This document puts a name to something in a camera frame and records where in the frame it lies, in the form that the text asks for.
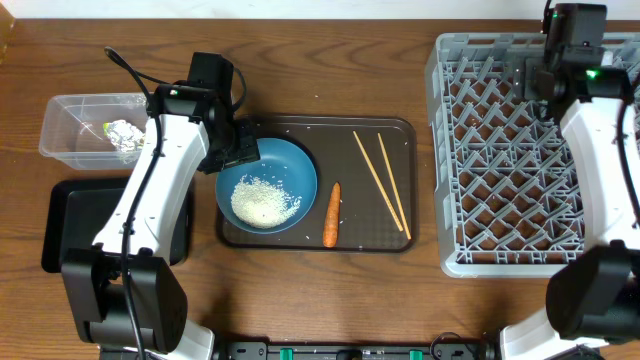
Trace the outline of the aluminium foil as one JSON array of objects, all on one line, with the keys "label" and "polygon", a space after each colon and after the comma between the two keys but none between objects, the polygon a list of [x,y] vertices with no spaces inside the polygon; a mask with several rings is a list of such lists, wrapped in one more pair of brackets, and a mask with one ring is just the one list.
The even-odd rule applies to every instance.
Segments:
[{"label": "aluminium foil", "polygon": [[103,132],[115,149],[122,153],[138,151],[144,144],[144,133],[123,119],[104,123]]}]

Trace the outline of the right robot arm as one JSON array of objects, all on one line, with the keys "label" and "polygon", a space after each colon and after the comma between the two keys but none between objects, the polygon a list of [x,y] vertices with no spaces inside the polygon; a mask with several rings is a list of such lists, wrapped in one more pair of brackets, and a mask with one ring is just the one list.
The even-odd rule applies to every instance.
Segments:
[{"label": "right robot arm", "polygon": [[585,359],[639,337],[638,80],[603,47],[607,8],[547,3],[542,57],[520,96],[544,100],[569,147],[584,210],[585,249],[554,274],[544,307],[502,329],[484,359]]}]

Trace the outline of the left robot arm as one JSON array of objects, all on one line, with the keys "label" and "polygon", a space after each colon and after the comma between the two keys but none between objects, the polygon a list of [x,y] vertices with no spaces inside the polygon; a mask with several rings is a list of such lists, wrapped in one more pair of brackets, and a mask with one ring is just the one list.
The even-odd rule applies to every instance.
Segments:
[{"label": "left robot arm", "polygon": [[234,117],[234,65],[196,52],[186,79],[146,92],[143,148],[124,192],[88,249],[71,248],[61,274],[79,338],[137,359],[211,359],[215,335],[189,320],[170,269],[179,212],[196,172],[259,160],[257,138]]}]

